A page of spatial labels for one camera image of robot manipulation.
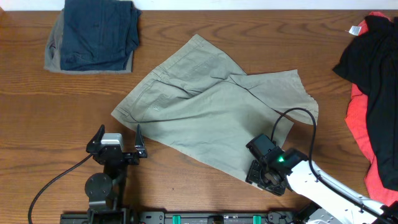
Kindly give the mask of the khaki shorts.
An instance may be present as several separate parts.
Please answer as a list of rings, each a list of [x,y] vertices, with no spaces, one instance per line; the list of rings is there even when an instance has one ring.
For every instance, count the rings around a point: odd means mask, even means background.
[[[318,103],[296,70],[248,75],[199,35],[155,67],[112,112],[129,129],[239,180],[246,144],[265,134],[283,145],[295,121],[317,121]]]

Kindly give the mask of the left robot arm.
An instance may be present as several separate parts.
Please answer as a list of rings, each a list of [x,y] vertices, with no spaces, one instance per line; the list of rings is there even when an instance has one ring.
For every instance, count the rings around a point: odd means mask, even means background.
[[[89,198],[89,223],[138,223],[135,212],[123,207],[127,168],[138,165],[147,157],[141,127],[136,128],[135,151],[125,152],[123,137],[119,133],[106,133],[101,125],[86,145],[86,152],[100,165],[103,171],[93,174],[85,184]]]

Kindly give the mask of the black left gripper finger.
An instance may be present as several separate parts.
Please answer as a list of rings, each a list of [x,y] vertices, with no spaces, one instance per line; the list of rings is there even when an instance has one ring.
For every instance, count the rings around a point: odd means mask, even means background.
[[[143,135],[141,132],[141,126],[139,124],[136,127],[136,138],[135,138],[134,146],[136,148],[137,155],[140,158],[147,158],[147,150],[146,150],[144,138],[143,138]]]
[[[101,149],[101,140],[105,134],[105,126],[102,124],[97,133],[93,136],[93,138],[86,145],[87,153],[98,153]]]

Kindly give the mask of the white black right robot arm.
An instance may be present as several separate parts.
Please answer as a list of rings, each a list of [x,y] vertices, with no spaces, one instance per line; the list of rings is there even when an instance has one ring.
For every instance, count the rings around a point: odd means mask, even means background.
[[[300,194],[341,223],[397,223],[397,203],[387,206],[360,195],[323,172],[302,152],[291,148],[246,145],[254,160],[246,182],[278,197]]]

